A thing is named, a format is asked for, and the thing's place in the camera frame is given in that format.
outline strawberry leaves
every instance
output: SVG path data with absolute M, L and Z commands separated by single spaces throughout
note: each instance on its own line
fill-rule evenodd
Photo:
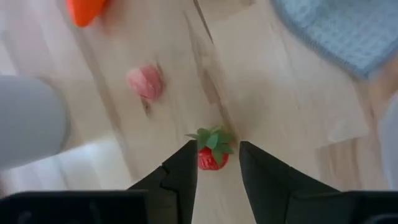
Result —
M 212 128 L 210 130 L 200 128 L 197 134 L 187 134 L 187 136 L 197 140 L 198 150 L 204 147 L 211 149 L 211 155 L 219 165 L 223 162 L 223 154 L 233 154 L 232 149 L 228 146 L 233 136 L 222 128 Z

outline wooden floor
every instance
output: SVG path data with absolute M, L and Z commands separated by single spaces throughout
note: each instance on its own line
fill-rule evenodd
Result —
M 165 83 L 152 103 L 126 83 L 146 63 Z M 84 29 L 64 1 L 0 0 L 0 72 L 53 86 L 72 126 L 60 154 L 2 172 L 4 195 L 125 189 L 184 134 L 219 124 L 338 189 L 387 187 L 375 127 L 395 77 L 353 80 L 292 36 L 269 0 L 109 0 Z M 193 223 L 254 223 L 237 155 L 199 172 Z

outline red strawberry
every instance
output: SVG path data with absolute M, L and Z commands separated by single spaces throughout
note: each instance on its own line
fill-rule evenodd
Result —
M 228 162 L 229 154 L 233 154 L 228 146 L 232 135 L 223 129 L 200 128 L 197 134 L 188 134 L 198 143 L 198 166 L 203 170 L 219 170 Z
M 211 155 L 211 149 L 204 147 L 198 152 L 198 166 L 202 170 L 219 170 L 228 162 L 228 157 L 229 154 L 223 153 L 223 161 L 220 165 L 218 165 L 216 160 Z

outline pink ball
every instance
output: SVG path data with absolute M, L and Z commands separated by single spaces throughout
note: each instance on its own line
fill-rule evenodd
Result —
M 149 100 L 155 100 L 162 93 L 159 71 L 153 65 L 131 70 L 127 81 L 132 90 Z

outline blue towel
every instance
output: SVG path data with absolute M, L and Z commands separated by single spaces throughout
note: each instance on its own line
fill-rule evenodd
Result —
M 272 0 L 284 24 L 362 79 L 398 48 L 398 0 Z

